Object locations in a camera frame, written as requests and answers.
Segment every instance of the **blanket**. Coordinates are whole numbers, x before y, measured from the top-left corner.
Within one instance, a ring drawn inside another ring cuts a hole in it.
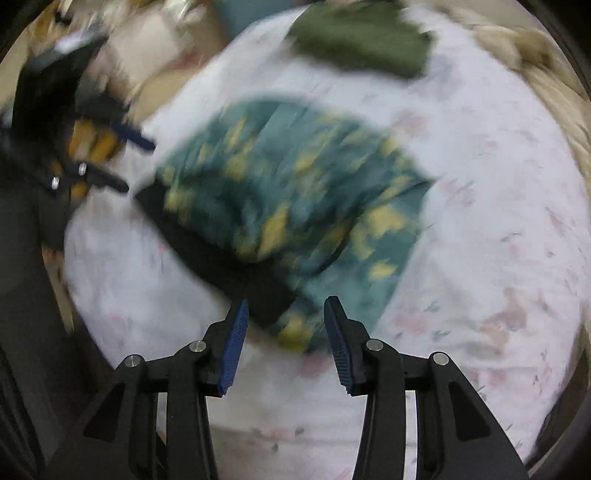
[[[420,234],[430,185],[389,136],[281,100],[227,108],[157,178],[181,225],[241,261],[274,260],[297,297],[267,327],[295,351],[327,348],[330,295],[372,329]]]

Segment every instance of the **white floral bedsheet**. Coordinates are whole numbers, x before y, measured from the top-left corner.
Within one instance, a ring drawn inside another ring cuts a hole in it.
[[[284,41],[301,10],[251,27],[151,119],[153,157],[115,170],[137,189],[154,165],[229,102],[280,94],[391,131],[437,179],[424,234],[375,335],[400,352],[452,356],[522,458],[563,386],[591,252],[584,183],[561,131],[521,78],[470,32],[416,7],[437,41],[427,75],[342,73]],[[73,300],[112,365],[170,355],[221,319],[227,301],[179,263],[129,198],[91,193],[69,226]],[[416,456],[409,397],[405,478]],[[235,385],[210,401],[225,480],[351,478],[365,407],[326,355],[278,350],[251,329]]]

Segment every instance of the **beige fabric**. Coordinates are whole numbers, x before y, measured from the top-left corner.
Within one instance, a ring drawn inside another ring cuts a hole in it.
[[[452,20],[472,30],[482,48],[507,68],[520,72],[562,128],[591,198],[591,104],[574,70],[552,38],[535,28],[491,25],[463,8],[442,8]]]
[[[521,55],[515,45],[519,34],[515,30],[496,25],[477,25],[473,32],[482,48],[491,52],[511,70],[521,69]]]

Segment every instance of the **yellow spots on fabric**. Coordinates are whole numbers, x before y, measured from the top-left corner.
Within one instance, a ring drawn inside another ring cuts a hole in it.
[[[238,141],[240,140],[240,134],[242,133],[242,129],[244,128],[244,125],[246,125],[246,118],[242,118],[240,119],[240,121],[236,124],[236,126],[229,130],[228,133],[226,134],[226,148],[228,150],[232,150],[234,148],[236,148],[236,145],[238,145]]]
[[[371,281],[383,280],[385,278],[391,277],[394,273],[396,273],[397,269],[398,267],[396,265],[390,265],[389,263],[380,260],[374,263],[369,270],[369,279]]]
[[[324,241],[334,246],[340,245],[345,239],[348,230],[348,226],[345,223],[341,223],[327,232],[324,236]]]
[[[252,151],[252,148],[255,146],[255,139],[251,138],[250,140],[248,140],[246,143],[244,143],[244,146],[242,147],[242,154],[249,154]]]
[[[178,212],[187,209],[190,203],[190,193],[182,189],[170,189],[164,197],[164,210]]]
[[[314,335],[314,327],[306,326],[306,318],[299,313],[286,313],[288,322],[285,328],[279,332],[280,345],[296,353],[304,353]]]
[[[406,153],[400,154],[392,166],[394,171],[411,170],[413,168],[413,159]]]
[[[336,111],[326,111],[318,116],[318,120],[320,122],[325,122],[328,124],[333,124],[335,121],[339,121],[341,119],[342,116]]]
[[[269,256],[272,251],[285,244],[289,211],[289,203],[283,202],[279,205],[273,216],[262,226],[261,246],[259,247],[258,258]]]
[[[236,235],[236,256],[241,260],[251,260],[256,257],[257,244],[242,232]]]
[[[304,153],[295,162],[295,173],[304,173],[308,170],[318,158],[318,154]]]
[[[203,145],[201,145],[201,148],[199,148],[199,153],[197,155],[197,165],[203,165],[207,159],[211,156],[213,152],[213,147],[207,145],[206,143],[204,143]]]
[[[367,229],[361,223],[351,230],[353,254],[360,260],[367,260],[374,253],[374,250],[367,245],[368,235]]]
[[[296,187],[301,194],[313,194],[316,199],[321,199],[326,194],[322,172],[314,167],[308,168],[297,177]]]
[[[173,184],[175,174],[176,171],[174,167],[172,165],[166,165],[161,175],[162,183],[164,183],[164,185],[166,185],[167,187],[170,187]]]
[[[382,192],[380,195],[380,199],[382,200],[392,200],[395,196],[399,195],[403,192],[408,184],[412,181],[412,177],[408,175],[400,175],[393,179],[390,183],[390,186]]]
[[[363,157],[358,158],[357,160],[353,160],[351,162],[351,165],[349,165],[349,168],[347,168],[347,170],[351,173],[358,171],[361,168],[361,165],[363,165],[365,162],[367,162],[368,158],[369,158],[369,154],[364,155]]]
[[[408,223],[408,219],[391,205],[382,205],[373,209],[368,213],[367,218],[369,229],[375,238],[382,238],[386,232],[396,233]]]
[[[394,140],[393,138],[387,138],[384,141],[384,143],[382,143],[382,146],[380,147],[380,152],[382,153],[382,155],[388,156],[392,154],[392,152],[394,152],[397,148],[398,144],[396,143],[396,140]]]
[[[341,142],[341,145],[357,145],[365,142],[368,138],[368,132],[366,132],[363,128],[359,128],[347,135]]]
[[[245,155],[238,154],[228,158],[224,173],[226,177],[234,181],[242,181],[248,169],[248,158]]]

